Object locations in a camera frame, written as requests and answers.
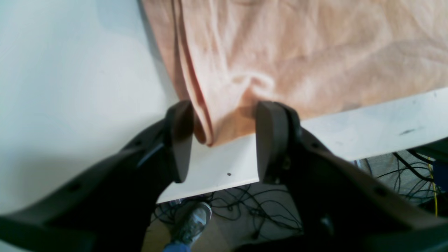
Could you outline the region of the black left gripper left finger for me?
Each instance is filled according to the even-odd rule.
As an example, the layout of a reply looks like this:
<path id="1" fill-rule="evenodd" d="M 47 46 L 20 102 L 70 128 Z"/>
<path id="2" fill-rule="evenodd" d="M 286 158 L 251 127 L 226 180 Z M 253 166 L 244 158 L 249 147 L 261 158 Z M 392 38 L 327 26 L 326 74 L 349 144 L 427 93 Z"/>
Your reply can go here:
<path id="1" fill-rule="evenodd" d="M 159 196 L 189 169 L 194 109 L 165 118 L 31 206 L 1 216 L 1 240 L 34 252 L 139 252 Z"/>

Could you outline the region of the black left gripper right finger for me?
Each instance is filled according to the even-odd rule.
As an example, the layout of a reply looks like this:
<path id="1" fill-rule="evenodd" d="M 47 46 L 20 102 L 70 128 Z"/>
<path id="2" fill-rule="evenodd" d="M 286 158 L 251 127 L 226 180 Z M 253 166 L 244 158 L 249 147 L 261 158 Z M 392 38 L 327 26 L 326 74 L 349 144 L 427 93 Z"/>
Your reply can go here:
<path id="1" fill-rule="evenodd" d="M 446 252 L 447 219 L 412 206 L 302 128 L 278 102 L 256 108 L 260 182 L 285 185 L 302 236 L 241 246 L 239 252 Z"/>

